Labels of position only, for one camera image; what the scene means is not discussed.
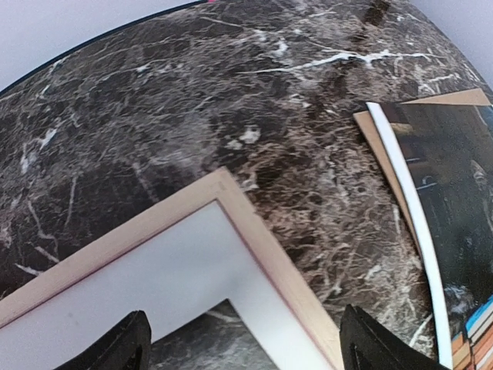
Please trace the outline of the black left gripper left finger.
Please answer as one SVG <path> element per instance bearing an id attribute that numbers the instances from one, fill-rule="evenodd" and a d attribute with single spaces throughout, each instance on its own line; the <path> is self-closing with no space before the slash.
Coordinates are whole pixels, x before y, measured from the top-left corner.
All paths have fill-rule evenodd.
<path id="1" fill-rule="evenodd" d="M 144 311 L 132 311 L 85 351 L 55 370 L 147 369 L 151 327 Z"/>

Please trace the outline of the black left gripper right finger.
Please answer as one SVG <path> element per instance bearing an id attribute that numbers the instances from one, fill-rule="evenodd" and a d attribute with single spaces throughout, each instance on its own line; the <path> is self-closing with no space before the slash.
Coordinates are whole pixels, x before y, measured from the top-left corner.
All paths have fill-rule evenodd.
<path id="1" fill-rule="evenodd" d="M 346 370 L 440 370 L 445 367 L 414 350 L 365 310 L 347 305 L 340 321 Z"/>

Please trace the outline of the white photo mat board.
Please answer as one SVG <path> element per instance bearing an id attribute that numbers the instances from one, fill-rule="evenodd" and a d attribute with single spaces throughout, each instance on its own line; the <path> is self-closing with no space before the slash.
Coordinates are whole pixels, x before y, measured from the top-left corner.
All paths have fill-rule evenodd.
<path id="1" fill-rule="evenodd" d="M 278 368 L 329 368 L 216 203 L 6 325 L 1 367 L 55 368 L 136 310 L 160 339 L 225 300 Z"/>

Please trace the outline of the clear acrylic sheet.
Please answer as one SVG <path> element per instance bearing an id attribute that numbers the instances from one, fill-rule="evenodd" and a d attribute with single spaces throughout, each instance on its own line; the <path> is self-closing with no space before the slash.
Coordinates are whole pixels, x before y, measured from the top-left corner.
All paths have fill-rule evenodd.
<path id="1" fill-rule="evenodd" d="M 149 368 L 269 370 L 276 365 L 228 300 L 154 342 Z"/>

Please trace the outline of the pink wooden picture frame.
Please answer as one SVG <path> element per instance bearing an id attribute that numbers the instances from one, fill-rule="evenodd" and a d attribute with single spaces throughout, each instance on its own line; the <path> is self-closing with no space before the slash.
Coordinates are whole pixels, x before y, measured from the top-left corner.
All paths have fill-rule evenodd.
<path id="1" fill-rule="evenodd" d="M 329 363 L 343 368 L 337 326 L 232 175 L 217 170 L 88 244 L 1 302 L 1 330 L 210 204 L 218 204 L 253 259 Z"/>

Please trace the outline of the cat and books photo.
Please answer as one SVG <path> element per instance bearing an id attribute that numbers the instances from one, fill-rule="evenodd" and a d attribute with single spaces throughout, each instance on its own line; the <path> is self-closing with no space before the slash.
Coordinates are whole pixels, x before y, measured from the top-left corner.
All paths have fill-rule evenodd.
<path id="1" fill-rule="evenodd" d="M 417 239 L 440 363 L 492 367 L 492 107 L 369 103 Z"/>

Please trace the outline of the brown cardboard backing board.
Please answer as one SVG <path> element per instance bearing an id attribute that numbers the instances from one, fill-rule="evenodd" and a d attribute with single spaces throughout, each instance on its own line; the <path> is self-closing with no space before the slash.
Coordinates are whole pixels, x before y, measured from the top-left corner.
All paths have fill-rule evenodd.
<path id="1" fill-rule="evenodd" d="M 404 104 L 442 104 L 442 105 L 468 105 L 468 106 L 489 106 L 490 99 L 486 96 L 481 88 L 466 89 L 458 92 L 450 92 L 447 94 L 429 96 L 426 98 L 415 99 L 410 101 L 405 101 Z M 384 145 L 384 141 L 378 132 L 376 123 L 369 112 L 365 110 L 362 112 L 354 113 L 353 118 L 356 121 L 359 129 L 363 133 L 366 141 L 370 145 L 379 166 L 381 167 L 391 189 L 397 199 L 397 203 L 401 209 L 402 214 L 406 224 L 411 232 L 413 242 L 416 245 L 419 255 L 421 256 L 421 247 L 414 229 L 411 213 L 407 205 L 407 199 L 401 189 L 401 184 L 394 171 L 393 165 L 391 163 L 391 158 L 387 154 L 387 148 Z"/>

